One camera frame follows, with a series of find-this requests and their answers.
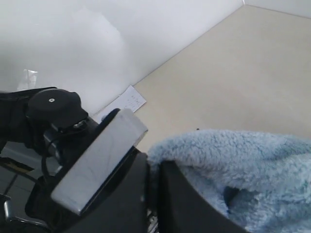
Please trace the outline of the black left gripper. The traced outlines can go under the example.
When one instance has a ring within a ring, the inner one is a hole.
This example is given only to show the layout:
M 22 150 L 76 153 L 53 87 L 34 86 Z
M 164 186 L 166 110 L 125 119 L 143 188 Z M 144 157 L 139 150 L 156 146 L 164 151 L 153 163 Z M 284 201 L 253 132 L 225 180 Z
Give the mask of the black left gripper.
M 115 109 L 102 121 L 108 124 Z M 51 199 L 65 173 L 95 138 L 100 123 L 86 111 L 28 110 L 34 148 L 42 157 L 42 176 L 25 205 L 29 217 L 46 223 L 50 233 L 145 233 L 147 232 L 147 157 L 132 147 L 109 175 L 81 215 Z

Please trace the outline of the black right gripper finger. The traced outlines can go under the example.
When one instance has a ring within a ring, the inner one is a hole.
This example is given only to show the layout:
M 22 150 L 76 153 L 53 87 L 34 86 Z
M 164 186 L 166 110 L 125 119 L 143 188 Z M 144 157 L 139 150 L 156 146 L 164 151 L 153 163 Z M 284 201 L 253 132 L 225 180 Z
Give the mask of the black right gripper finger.
M 175 162 L 159 169 L 158 226 L 161 233 L 245 233 L 198 194 Z

